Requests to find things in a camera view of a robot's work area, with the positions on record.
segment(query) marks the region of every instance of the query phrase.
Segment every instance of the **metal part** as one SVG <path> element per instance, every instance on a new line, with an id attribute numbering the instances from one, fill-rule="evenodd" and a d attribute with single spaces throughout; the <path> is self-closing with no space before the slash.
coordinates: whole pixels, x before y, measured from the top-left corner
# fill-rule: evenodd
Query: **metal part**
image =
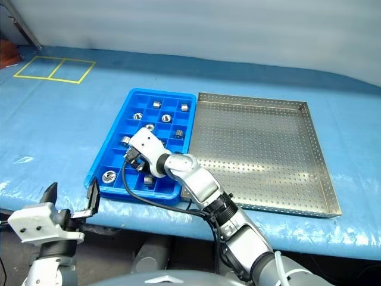
<path id="1" fill-rule="evenodd" d="M 144 185 L 148 188 L 153 188 L 156 182 L 156 178 L 151 174 L 147 174 L 144 176 Z"/>
<path id="2" fill-rule="evenodd" d="M 181 129 L 178 129 L 178 130 L 176 130 L 176 132 L 174 133 L 173 137 L 175 137 L 176 139 L 184 139 L 184 137 L 185 137 L 185 133 L 184 133 L 184 131 L 182 131 Z"/>
<path id="3" fill-rule="evenodd" d="M 172 116 L 169 114 L 165 114 L 165 115 L 161 116 L 161 121 L 163 121 L 165 123 L 171 122 Z"/>
<path id="4" fill-rule="evenodd" d="M 64 256 L 35 260 L 26 279 L 26 286 L 69 286 L 77 284 L 76 260 Z"/>
<path id="5" fill-rule="evenodd" d="M 165 161 L 165 172 L 178 181 L 191 194 L 193 202 L 204 209 L 223 193 L 223 189 L 215 177 L 200 167 L 194 156 L 190 154 L 172 154 Z"/>
<path id="6" fill-rule="evenodd" d="M 116 178 L 117 178 L 116 172 L 113 170 L 109 170 L 104 172 L 104 174 L 102 175 L 102 182 L 105 184 L 111 184 L 115 181 Z"/>
<path id="7" fill-rule="evenodd" d="M 248 217 L 248 215 L 241 208 L 238 208 L 238 211 L 233 215 L 233 217 L 231 217 L 226 223 L 224 223 L 223 225 L 220 226 L 221 235 L 223 236 L 224 240 L 228 240 L 238 230 L 240 230 L 241 227 L 243 227 L 245 225 L 252 228 L 253 231 L 256 233 L 256 235 L 258 237 L 261 237 L 263 244 L 265 244 L 266 247 L 271 250 L 271 246 L 270 246 L 270 243 L 267 241 L 267 238 L 260 231 L 260 229 L 256 225 L 253 224 L 251 219 Z"/>
<path id="8" fill-rule="evenodd" d="M 266 252 L 273 251 L 271 246 L 267 242 L 264 242 L 265 237 L 258 235 L 255 229 L 245 225 L 226 241 L 225 251 L 229 250 L 233 254 L 234 258 L 239 261 L 248 275 L 257 258 Z"/>
<path id="9" fill-rule="evenodd" d="M 246 209 L 342 214 L 306 102 L 200 93 L 189 152 Z"/>
<path id="10" fill-rule="evenodd" d="M 128 136 L 123 136 L 120 140 L 120 144 L 127 147 L 129 145 L 129 142 L 130 142 L 130 137 Z"/>
<path id="11" fill-rule="evenodd" d="M 147 124 L 146 126 L 145 126 L 149 131 L 153 131 L 154 130 L 154 128 L 155 128 L 155 125 L 153 125 L 153 124 Z"/>
<path id="12" fill-rule="evenodd" d="M 13 23 L 16 28 L 20 31 L 20 33 L 25 37 L 28 43 L 34 45 L 38 50 L 42 49 L 41 43 L 37 40 L 36 36 L 29 29 L 27 24 L 22 19 L 21 15 L 17 12 L 13 4 L 10 0 L 0 0 L 0 4 L 2 4 L 8 11 L 11 13 L 13 17 Z"/>
<path id="13" fill-rule="evenodd" d="M 135 113 L 133 115 L 134 120 L 140 120 L 142 117 L 143 117 L 143 114 L 141 114 L 141 113 Z"/>
<path id="14" fill-rule="evenodd" d="M 281 256 L 282 265 L 285 271 L 285 277 L 287 277 L 289 285 L 291 286 L 328 286 L 331 285 L 323 278 L 312 274 L 309 270 L 293 261 L 292 259 Z M 272 286 L 281 285 L 279 274 L 277 271 L 276 260 L 272 259 L 262 269 L 261 272 L 255 274 L 253 271 L 253 281 L 256 285 L 260 286 Z"/>
<path id="15" fill-rule="evenodd" d="M 161 102 L 160 101 L 154 101 L 153 105 L 154 108 L 159 109 L 161 107 Z"/>
<path id="16" fill-rule="evenodd" d="M 85 235 L 81 232 L 64 231 L 58 223 L 59 211 L 52 203 L 27 206 L 15 211 L 8 223 L 23 243 L 36 246 L 60 240 L 76 240 L 82 243 Z"/>
<path id="17" fill-rule="evenodd" d="M 72 213 L 70 218 L 78 219 L 80 217 L 91 217 L 91 216 L 93 216 L 93 213 L 91 210 L 81 210 L 79 212 Z"/>
<path id="18" fill-rule="evenodd" d="M 131 273 L 152 272 L 167 267 L 171 237 L 163 235 L 153 235 L 144 243 L 136 255 Z"/>
<path id="19" fill-rule="evenodd" d="M 92 286 L 115 285 L 243 286 L 240 282 L 228 279 L 221 275 L 193 270 L 158 270 L 153 272 L 138 272 L 110 278 L 105 281 L 92 284 Z"/>
<path id="20" fill-rule="evenodd" d="M 2 228 L 6 228 L 8 226 L 8 222 L 6 220 L 0 220 L 0 230 Z"/>
<path id="21" fill-rule="evenodd" d="M 181 111 L 188 111 L 189 107 L 186 103 L 181 103 Z"/>
<path id="22" fill-rule="evenodd" d="M 137 170 L 138 172 L 141 172 L 141 171 L 143 171 L 144 166 L 145 166 L 145 162 L 141 162 L 141 163 L 138 165 L 138 167 L 136 168 L 136 170 Z"/>

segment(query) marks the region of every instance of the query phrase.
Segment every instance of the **blue compartment tray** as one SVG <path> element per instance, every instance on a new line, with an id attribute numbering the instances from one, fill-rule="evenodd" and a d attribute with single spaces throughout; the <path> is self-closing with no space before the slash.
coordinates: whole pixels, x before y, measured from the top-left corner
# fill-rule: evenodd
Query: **blue compartment tray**
<path id="1" fill-rule="evenodd" d="M 159 101 L 161 107 L 154 108 L 154 101 Z M 188 111 L 182 111 L 181 104 L 187 104 Z M 92 178 L 96 176 L 102 197 L 131 200 L 121 180 L 123 156 L 128 149 L 120 143 L 121 138 L 132 137 L 141 127 L 153 124 L 153 133 L 163 141 L 166 149 L 172 153 L 187 153 L 191 142 L 195 111 L 196 97 L 192 94 L 132 89 L 86 176 L 85 187 L 88 187 Z M 136 113 L 142 114 L 140 120 L 133 118 Z M 161 118 L 164 114 L 171 115 L 171 122 L 162 122 Z M 178 129 L 184 131 L 184 139 L 174 138 Z M 102 175 L 109 170 L 115 171 L 117 177 L 114 182 L 106 184 L 102 181 Z M 144 173 L 138 173 L 129 165 L 124 171 L 128 186 L 137 195 L 164 204 L 175 204 L 180 200 L 181 186 L 174 180 L 168 177 L 157 179 L 155 185 L 148 188 L 144 185 Z"/>

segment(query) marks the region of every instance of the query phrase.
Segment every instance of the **red object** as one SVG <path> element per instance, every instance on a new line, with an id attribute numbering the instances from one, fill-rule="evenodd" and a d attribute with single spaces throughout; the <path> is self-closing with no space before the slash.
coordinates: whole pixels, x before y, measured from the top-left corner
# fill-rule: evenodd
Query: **red object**
<path id="1" fill-rule="evenodd" d="M 5 40 L 0 40 L 0 69 L 21 62 L 16 46 Z"/>

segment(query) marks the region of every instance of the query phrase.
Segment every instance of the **stainless steel tray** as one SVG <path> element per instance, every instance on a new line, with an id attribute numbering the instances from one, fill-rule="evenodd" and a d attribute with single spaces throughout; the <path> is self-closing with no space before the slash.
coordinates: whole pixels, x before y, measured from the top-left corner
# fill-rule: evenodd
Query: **stainless steel tray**
<path id="1" fill-rule="evenodd" d="M 189 153 L 243 208 L 342 214 L 306 102 L 200 93 Z"/>

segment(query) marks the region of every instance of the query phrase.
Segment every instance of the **white curtain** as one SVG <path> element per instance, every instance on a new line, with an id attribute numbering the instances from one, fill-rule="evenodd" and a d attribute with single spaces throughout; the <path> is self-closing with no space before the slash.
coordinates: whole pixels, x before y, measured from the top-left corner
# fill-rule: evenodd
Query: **white curtain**
<path id="1" fill-rule="evenodd" d="M 12 0 L 42 45 L 334 72 L 381 86 L 380 0 Z"/>

